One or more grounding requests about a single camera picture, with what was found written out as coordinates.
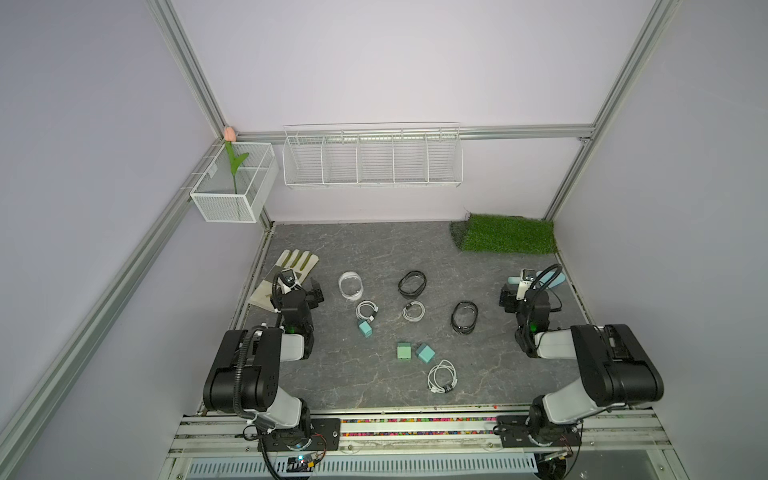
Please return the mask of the clear round pouch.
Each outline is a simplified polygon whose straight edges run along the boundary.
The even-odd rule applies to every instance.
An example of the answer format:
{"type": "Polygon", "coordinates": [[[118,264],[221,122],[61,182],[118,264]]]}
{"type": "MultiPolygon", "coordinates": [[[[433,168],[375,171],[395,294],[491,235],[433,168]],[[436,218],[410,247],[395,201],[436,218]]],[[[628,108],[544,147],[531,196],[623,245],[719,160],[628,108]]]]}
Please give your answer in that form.
{"type": "Polygon", "coordinates": [[[354,271],[342,273],[338,279],[338,287],[342,297],[351,302],[360,300],[364,293],[362,278],[354,271]]]}

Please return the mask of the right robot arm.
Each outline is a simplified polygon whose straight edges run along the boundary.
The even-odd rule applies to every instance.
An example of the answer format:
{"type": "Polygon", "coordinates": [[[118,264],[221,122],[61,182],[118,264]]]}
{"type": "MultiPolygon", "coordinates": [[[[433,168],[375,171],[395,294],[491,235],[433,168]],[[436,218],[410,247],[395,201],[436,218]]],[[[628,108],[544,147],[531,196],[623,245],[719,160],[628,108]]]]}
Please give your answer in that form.
{"type": "Polygon", "coordinates": [[[574,360],[579,370],[570,384],[532,401],[523,427],[533,443],[548,446],[581,420],[663,397],[662,377],[629,326],[584,324],[551,330],[544,288],[530,287],[520,296],[515,284],[505,285],[499,304],[515,315],[515,340],[528,357],[574,360]]]}

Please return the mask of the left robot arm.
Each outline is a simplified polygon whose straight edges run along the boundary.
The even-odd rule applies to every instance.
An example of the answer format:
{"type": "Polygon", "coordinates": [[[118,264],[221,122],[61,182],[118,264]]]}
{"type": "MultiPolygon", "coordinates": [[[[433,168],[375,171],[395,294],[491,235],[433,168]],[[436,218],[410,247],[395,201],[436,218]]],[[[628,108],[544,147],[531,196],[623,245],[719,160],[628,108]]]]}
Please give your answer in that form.
{"type": "Polygon", "coordinates": [[[279,385],[284,363],[306,360],[314,343],[312,310],[324,301],[320,284],[280,296],[276,326],[229,330],[224,334],[203,386],[209,411],[235,414],[260,432],[285,431],[299,438],[313,434],[306,402],[279,385]]]}

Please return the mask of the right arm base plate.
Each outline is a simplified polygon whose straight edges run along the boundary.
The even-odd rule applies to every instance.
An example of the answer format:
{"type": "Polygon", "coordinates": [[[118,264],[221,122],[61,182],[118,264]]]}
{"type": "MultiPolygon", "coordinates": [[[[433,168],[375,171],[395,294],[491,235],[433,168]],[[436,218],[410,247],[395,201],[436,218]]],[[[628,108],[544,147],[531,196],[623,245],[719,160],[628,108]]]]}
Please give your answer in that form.
{"type": "Polygon", "coordinates": [[[492,433],[504,448],[579,447],[582,444],[577,425],[540,426],[527,415],[500,415],[492,433]]]}

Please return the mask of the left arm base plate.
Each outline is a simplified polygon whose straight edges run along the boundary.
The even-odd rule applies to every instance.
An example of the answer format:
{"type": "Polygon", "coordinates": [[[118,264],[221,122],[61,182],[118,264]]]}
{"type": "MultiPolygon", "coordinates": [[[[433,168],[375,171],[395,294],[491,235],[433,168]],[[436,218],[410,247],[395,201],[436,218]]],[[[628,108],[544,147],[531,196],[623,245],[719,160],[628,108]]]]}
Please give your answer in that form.
{"type": "Polygon", "coordinates": [[[277,429],[266,436],[269,452],[336,451],[341,439],[341,419],[312,416],[292,429],[277,429]]]}

